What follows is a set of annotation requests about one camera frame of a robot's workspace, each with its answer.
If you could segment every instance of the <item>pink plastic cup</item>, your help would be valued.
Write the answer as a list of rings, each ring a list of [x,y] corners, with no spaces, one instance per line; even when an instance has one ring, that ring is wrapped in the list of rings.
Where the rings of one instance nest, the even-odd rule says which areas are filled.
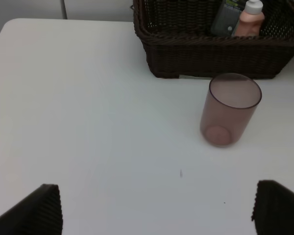
[[[215,146],[228,146],[242,136],[262,93],[252,79],[225,73],[209,84],[200,131]]]

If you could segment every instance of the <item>wicker basket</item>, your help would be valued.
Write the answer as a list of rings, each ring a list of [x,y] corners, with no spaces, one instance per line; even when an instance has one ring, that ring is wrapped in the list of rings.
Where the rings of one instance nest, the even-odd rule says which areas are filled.
[[[263,0],[259,37],[216,37],[222,0],[134,0],[134,27],[156,77],[235,72],[274,78],[294,56],[294,1]]]

